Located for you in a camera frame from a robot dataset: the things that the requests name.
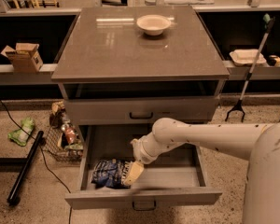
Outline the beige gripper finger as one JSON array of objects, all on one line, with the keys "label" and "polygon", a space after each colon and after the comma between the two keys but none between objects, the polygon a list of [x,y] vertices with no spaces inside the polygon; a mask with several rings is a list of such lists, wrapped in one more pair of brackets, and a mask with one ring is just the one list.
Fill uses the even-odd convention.
[{"label": "beige gripper finger", "polygon": [[139,161],[126,161],[122,171],[121,183],[132,185],[144,171],[144,164]]}]

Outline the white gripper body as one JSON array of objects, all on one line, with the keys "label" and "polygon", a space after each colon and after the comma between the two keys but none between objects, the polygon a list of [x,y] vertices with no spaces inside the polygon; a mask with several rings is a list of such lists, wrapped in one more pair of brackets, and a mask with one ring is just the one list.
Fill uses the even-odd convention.
[{"label": "white gripper body", "polygon": [[144,135],[139,139],[133,139],[131,144],[135,160],[143,164],[154,162],[161,154],[160,143],[152,133]]}]

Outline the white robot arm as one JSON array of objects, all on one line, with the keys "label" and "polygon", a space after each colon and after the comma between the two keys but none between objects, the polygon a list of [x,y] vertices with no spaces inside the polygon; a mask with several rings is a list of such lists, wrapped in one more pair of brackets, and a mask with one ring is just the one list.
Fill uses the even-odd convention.
[{"label": "white robot arm", "polygon": [[161,154],[186,143],[248,161],[243,224],[280,224],[280,122],[187,124],[162,118],[131,141],[134,161],[123,183],[133,184]]}]

